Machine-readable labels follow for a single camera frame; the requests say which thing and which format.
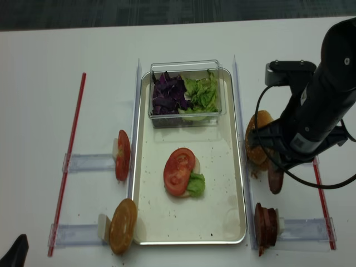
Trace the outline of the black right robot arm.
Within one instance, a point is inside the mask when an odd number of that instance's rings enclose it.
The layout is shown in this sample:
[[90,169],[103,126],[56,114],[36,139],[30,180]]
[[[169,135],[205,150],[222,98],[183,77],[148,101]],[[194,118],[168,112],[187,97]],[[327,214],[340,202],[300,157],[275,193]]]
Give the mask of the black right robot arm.
[[251,146],[269,152],[271,169],[286,172],[350,139],[344,115],[355,104],[355,19],[326,33],[318,66],[308,61],[272,61],[267,88],[288,86],[290,100],[280,117],[248,135]]

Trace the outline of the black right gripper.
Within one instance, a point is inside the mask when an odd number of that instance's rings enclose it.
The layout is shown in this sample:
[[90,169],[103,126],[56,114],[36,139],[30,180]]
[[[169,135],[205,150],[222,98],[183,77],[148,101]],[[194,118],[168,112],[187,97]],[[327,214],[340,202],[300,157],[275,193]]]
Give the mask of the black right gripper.
[[257,130],[251,130],[248,134],[251,147],[261,146],[272,152],[269,157],[269,174],[283,174],[283,168],[291,169],[312,162],[322,152],[334,145],[342,146],[347,140],[347,134],[341,126],[334,127],[321,142],[309,141],[300,133],[288,139],[279,119]]

